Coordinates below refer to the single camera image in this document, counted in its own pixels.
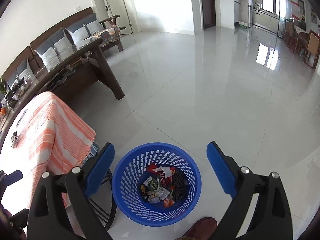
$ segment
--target sofa armrest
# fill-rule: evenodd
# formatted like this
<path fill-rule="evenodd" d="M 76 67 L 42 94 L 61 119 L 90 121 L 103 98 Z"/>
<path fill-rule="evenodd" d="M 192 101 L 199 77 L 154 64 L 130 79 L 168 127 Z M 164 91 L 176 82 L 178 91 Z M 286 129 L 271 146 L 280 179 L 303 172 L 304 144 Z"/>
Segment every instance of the sofa armrest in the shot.
<path fill-rule="evenodd" d="M 109 17 L 107 19 L 104 19 L 100 21 L 100 23 L 102 23 L 103 28 L 106 28 L 105 22 L 109 22 L 111 25 L 115 25 L 118 17 L 120 17 L 119 14 Z"/>

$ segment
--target brown shoe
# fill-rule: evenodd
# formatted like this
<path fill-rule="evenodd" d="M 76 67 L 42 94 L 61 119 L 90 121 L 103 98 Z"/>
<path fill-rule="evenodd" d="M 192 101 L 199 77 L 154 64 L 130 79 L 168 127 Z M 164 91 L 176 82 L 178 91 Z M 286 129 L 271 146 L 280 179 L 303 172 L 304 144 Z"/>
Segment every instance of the brown shoe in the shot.
<path fill-rule="evenodd" d="M 216 227 L 217 221 L 214 218 L 201 218 L 183 236 L 196 240 L 207 240 L 213 234 Z"/>

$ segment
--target blue plastic basket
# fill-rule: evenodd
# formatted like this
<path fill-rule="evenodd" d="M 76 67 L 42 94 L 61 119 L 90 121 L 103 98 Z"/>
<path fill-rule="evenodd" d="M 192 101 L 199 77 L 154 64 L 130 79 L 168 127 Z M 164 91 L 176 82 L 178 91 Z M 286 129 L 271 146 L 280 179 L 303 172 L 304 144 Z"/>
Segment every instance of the blue plastic basket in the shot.
<path fill-rule="evenodd" d="M 177 167 L 185 174 L 189 186 L 184 201 L 165 208 L 162 202 L 150 204 L 142 200 L 139 186 L 150 175 L 145 170 L 151 162 Z M 185 151 L 167 143 L 148 143 L 132 149 L 120 160 L 112 178 L 117 206 L 131 220 L 150 227 L 172 225 L 185 218 L 196 206 L 200 193 L 201 176 L 196 163 Z"/>

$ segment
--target basket rim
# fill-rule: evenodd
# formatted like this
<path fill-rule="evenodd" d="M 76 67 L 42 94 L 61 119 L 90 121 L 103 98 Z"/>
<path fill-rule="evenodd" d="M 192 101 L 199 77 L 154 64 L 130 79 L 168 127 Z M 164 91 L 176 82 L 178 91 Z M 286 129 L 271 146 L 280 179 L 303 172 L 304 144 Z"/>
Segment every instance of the basket rim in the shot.
<path fill-rule="evenodd" d="M 181 216 L 178 216 L 177 218 L 173 219 L 173 220 L 170 220 L 170 221 L 167 221 L 167 220 L 164 220 L 164 221 L 152 221 L 152 222 L 147 222 L 147 221 L 141 221 L 138 219 L 138 216 L 134 214 L 131 214 L 131 212 L 128 212 L 127 210 L 123 209 L 123 207 L 119 204 L 119 201 L 118 201 L 118 197 L 121 197 L 121 194 L 120 195 L 117 195 L 117 190 L 116 190 L 116 186 L 114 183 L 112 183 L 112 194 L 113 194 L 113 197 L 114 197 L 114 200 L 117 204 L 117 206 L 120 208 L 120 210 L 128 217 L 130 218 L 131 220 L 133 220 L 134 222 L 140 224 L 140 225 L 144 225 L 144 226 L 149 226 L 149 227 L 164 227 L 164 226 L 168 226 L 168 225 L 172 225 L 174 223 L 177 223 L 179 222 L 180 220 L 184 219 L 193 209 L 194 207 L 196 206 L 196 204 L 198 203 L 198 200 L 199 200 L 199 197 L 200 197 L 200 194 L 201 194 L 201 187 L 202 187 L 202 183 L 201 183 L 201 175 L 200 175 L 200 171 L 199 171 L 199 168 L 198 166 L 196 165 L 195 161 L 193 160 L 193 158 L 187 153 L 185 152 L 184 150 L 182 150 L 181 148 L 175 146 L 175 145 L 172 145 L 172 144 L 169 144 L 169 143 L 163 143 L 163 142 L 152 142 L 152 143 L 146 143 L 146 144 L 142 144 L 140 146 L 137 146 L 135 148 L 133 148 L 132 150 L 130 150 L 126 155 L 124 155 L 121 160 L 118 162 L 114 172 L 113 172 L 113 178 L 115 178 L 118 174 L 118 170 L 120 169 L 120 167 L 122 166 L 122 164 L 124 163 L 124 161 L 127 159 L 127 157 L 129 155 L 131 155 L 133 152 L 136 152 L 137 150 L 140 150 L 141 148 L 144 148 L 144 147 L 149 147 L 149 146 L 166 146 L 166 147 L 170 147 L 172 148 L 173 150 L 176 150 L 178 152 L 181 152 L 185 155 L 184 158 L 187 159 L 188 162 L 190 162 L 190 164 L 194 167 L 195 169 L 195 173 L 196 173 L 196 193 L 190 203 L 190 206 L 188 206 L 186 209 L 186 212 L 183 213 L 183 215 Z"/>

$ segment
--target sofa backrest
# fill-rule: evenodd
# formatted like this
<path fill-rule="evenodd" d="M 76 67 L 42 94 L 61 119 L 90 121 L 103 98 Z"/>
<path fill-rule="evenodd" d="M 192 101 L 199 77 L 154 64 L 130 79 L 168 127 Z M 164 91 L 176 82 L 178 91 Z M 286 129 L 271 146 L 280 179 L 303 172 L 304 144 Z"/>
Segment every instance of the sofa backrest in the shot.
<path fill-rule="evenodd" d="M 40 66 L 43 66 L 43 62 L 41 58 L 38 56 L 38 54 L 34 51 L 36 48 L 38 48 L 42 43 L 44 43 L 52 34 L 60 30 L 62 27 L 67 28 L 71 24 L 76 23 L 77 21 L 83 19 L 84 17 L 87 17 L 91 14 L 93 14 L 93 10 L 91 7 L 88 7 L 84 10 L 81 10 L 68 18 L 65 18 L 64 20 L 58 22 L 56 25 L 52 26 L 50 29 L 46 30 L 44 33 L 42 33 L 39 37 L 37 37 L 34 41 L 30 43 L 31 49 L 33 54 L 35 55 L 36 60 L 38 61 Z M 70 34 L 65 30 L 66 36 L 70 40 L 71 44 L 73 45 L 73 40 L 70 36 Z"/>
<path fill-rule="evenodd" d="M 33 55 L 32 49 L 30 46 L 26 47 L 10 64 L 10 66 L 6 69 L 4 74 L 2 75 L 4 80 L 8 80 L 13 72 L 20 66 L 20 64 L 28 58 L 29 65 L 33 73 L 36 75 L 37 71 L 40 69 L 40 66 L 38 62 L 35 59 L 35 56 Z"/>

